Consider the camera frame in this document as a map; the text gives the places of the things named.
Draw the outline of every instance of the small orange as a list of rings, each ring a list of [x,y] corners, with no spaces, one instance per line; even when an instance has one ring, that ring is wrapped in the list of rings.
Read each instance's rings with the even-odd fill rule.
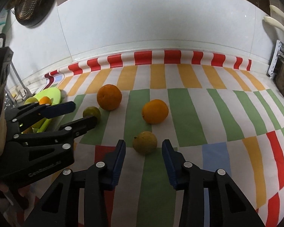
[[[142,117],[149,124],[159,124],[163,122],[168,115],[168,106],[162,100],[155,99],[144,105],[142,108]]]
[[[97,102],[99,106],[107,111],[111,111],[120,106],[122,93],[117,86],[106,84],[102,86],[97,93]]]
[[[50,104],[51,105],[51,99],[47,96],[42,97],[39,100],[39,105],[42,105],[42,104]]]

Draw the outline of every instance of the yellow stripe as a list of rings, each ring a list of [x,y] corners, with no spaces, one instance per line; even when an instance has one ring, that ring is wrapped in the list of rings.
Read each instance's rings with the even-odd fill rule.
[[[151,89],[166,89],[164,64],[151,65]]]
[[[266,203],[266,186],[261,151],[255,136],[244,138],[242,141],[246,147],[254,171],[256,203],[257,208],[260,208]]]
[[[98,74],[93,79],[92,83],[87,88],[85,94],[97,93],[98,90],[102,87],[108,75],[111,72],[111,68],[103,69],[98,72]]]
[[[257,90],[265,90],[265,87],[261,84],[261,82],[256,79],[252,74],[248,71],[241,70],[241,72],[248,77],[248,79],[252,82],[252,84],[256,87]]]
[[[117,87],[119,90],[132,90],[135,83],[138,66],[125,66],[119,76]]]
[[[74,96],[78,89],[80,88],[80,86],[84,83],[84,81],[86,80],[86,78],[88,77],[88,75],[90,74],[90,72],[86,72],[81,74],[77,81],[75,82],[75,84],[73,85],[73,87],[70,89],[69,93],[67,94],[68,96]]]
[[[69,81],[72,79],[73,76],[69,76],[69,77],[66,77],[60,84],[59,86],[57,87],[58,89],[60,90],[63,90],[67,84],[69,83]]]
[[[234,77],[234,79],[239,83],[239,85],[244,91],[251,91],[251,89],[247,86],[247,84],[245,84],[243,79],[240,78],[240,76],[236,73],[234,69],[226,68],[226,67],[224,69],[228,71]]]
[[[202,88],[190,64],[177,64],[185,88]]]
[[[226,89],[222,79],[213,66],[202,65],[203,70],[214,89]]]

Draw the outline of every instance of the lime green dish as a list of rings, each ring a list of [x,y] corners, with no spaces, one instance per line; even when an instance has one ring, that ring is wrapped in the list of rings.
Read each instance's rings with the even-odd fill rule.
[[[34,95],[35,98],[39,101],[42,97],[47,96],[51,99],[52,105],[57,105],[61,101],[61,92],[58,88],[48,88],[40,91],[38,94]],[[34,132],[43,132],[46,130],[48,125],[50,124],[51,119],[46,119],[42,126],[39,129],[33,129]]]

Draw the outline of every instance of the wall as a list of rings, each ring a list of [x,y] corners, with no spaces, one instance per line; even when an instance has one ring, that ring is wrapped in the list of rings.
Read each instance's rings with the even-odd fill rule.
[[[270,4],[278,7],[279,9],[281,9],[284,12],[284,5],[279,0],[270,0]],[[271,17],[278,20],[279,22],[282,23],[282,25],[284,25],[284,20],[274,11],[271,11]],[[278,38],[282,42],[284,42],[284,33],[279,29],[276,30],[276,33],[277,33]]]
[[[86,57],[156,48],[249,57],[265,73],[278,35],[264,15],[246,0],[67,0],[35,28],[13,22],[8,37],[27,79]]]

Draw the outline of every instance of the metal strainer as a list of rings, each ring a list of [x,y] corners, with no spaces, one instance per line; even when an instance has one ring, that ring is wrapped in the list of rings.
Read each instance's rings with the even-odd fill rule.
[[[19,5],[15,7],[16,17],[20,20],[29,19],[38,8],[40,1],[41,0],[21,0]]]

